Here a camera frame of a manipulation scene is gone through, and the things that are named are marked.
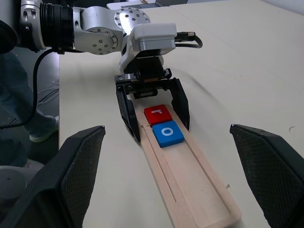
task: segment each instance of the shoe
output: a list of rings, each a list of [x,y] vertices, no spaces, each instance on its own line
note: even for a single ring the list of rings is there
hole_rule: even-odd
[[[56,123],[55,126],[53,127],[53,129],[51,129],[49,132],[47,132],[45,135],[41,136],[41,137],[34,137],[34,136],[29,136],[29,139],[33,142],[33,143],[41,143],[44,142],[45,140],[47,140],[52,134],[54,134],[55,132],[58,131],[59,129],[59,116],[55,117]]]
[[[41,164],[38,161],[34,161],[31,159],[28,159],[27,163],[23,166],[25,169],[30,169],[30,170],[41,170],[44,164]]]

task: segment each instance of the wooden track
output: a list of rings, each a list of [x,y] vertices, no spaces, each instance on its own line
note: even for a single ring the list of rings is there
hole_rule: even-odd
[[[136,108],[141,143],[175,228],[224,228],[241,219],[235,201],[171,106],[185,141],[160,148],[144,114]]]

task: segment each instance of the floor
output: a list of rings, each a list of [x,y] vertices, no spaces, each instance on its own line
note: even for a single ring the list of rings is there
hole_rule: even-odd
[[[35,62],[41,51],[39,53],[32,52],[30,50],[16,47],[14,49],[15,54],[18,56],[20,62],[24,66],[26,72],[28,73],[28,81],[30,86],[32,85],[32,74]],[[54,89],[59,88],[59,56],[56,53],[51,53],[47,55],[41,62],[38,70],[38,91],[47,90],[38,95],[38,100],[41,100],[44,96],[54,91]],[[42,111],[44,115],[59,115],[59,96],[55,97],[50,102],[39,105],[39,110]],[[12,122],[14,117],[7,113],[0,106],[0,124],[5,125]],[[29,135],[25,132],[23,127],[9,128],[5,130],[6,133],[10,134],[12,137],[19,139],[24,145],[28,158],[46,164],[51,158],[53,158],[58,152],[58,133],[53,134],[48,140],[43,143],[32,143],[29,140]]]

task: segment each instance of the person's leg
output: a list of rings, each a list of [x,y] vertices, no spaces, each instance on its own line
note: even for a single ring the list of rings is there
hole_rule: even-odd
[[[23,167],[28,158],[21,142],[0,131],[0,165]]]
[[[32,104],[33,91],[18,58],[12,51],[0,55],[0,105],[23,122],[30,116]],[[56,131],[58,121],[52,116],[44,116],[37,110],[33,119],[24,128],[32,137],[39,138]]]

